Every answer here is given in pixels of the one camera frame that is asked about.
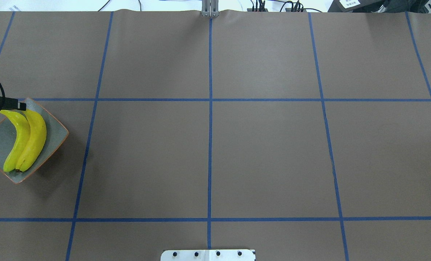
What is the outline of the yellow banana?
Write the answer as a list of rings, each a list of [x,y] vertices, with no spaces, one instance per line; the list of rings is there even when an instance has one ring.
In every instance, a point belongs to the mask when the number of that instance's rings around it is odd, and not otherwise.
[[[1,110],[0,114],[6,116],[16,130],[14,145],[3,165],[4,172],[11,172],[16,169],[18,159],[29,141],[31,129],[28,120],[23,116],[23,114],[10,110]]]
[[[23,112],[30,127],[30,135],[22,153],[20,154],[15,170],[25,172],[36,162],[47,138],[46,122],[41,114],[36,111],[26,110]]]

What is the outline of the grey square plate orange rim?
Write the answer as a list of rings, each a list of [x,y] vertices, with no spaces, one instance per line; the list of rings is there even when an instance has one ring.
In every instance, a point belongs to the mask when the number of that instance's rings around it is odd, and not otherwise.
[[[68,129],[40,103],[31,98],[26,98],[23,102],[27,104],[27,109],[36,111],[43,116],[47,127],[47,138],[39,157],[28,170],[23,173],[16,171],[4,172],[3,164],[15,142],[16,129],[5,116],[0,117],[0,173],[5,175],[14,184],[19,184],[32,176],[59,149],[69,136]]]

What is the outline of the black box white label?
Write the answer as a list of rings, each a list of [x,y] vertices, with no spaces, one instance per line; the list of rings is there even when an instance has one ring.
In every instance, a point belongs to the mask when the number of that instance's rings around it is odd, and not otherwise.
[[[387,9],[386,0],[333,0],[328,13],[381,13]]]

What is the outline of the aluminium frame post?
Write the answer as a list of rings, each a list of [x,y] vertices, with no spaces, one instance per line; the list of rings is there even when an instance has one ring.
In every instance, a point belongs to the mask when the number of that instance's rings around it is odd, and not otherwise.
[[[202,16],[215,18],[220,15],[219,0],[202,0]]]

